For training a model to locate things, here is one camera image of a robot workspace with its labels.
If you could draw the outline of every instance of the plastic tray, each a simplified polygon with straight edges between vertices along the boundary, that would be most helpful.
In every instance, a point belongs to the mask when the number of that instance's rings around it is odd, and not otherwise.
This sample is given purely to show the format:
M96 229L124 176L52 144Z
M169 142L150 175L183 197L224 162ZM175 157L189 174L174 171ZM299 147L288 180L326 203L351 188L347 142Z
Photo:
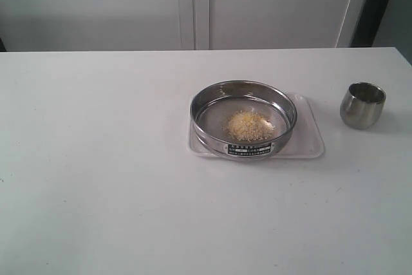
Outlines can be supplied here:
M321 156L324 152L324 144L309 102L304 96L297 93L288 93L287 95L296 106L297 122L292 137L285 148L269 158L309 159ZM220 158L209 152L198 141L191 121L189 121L188 148L196 156Z

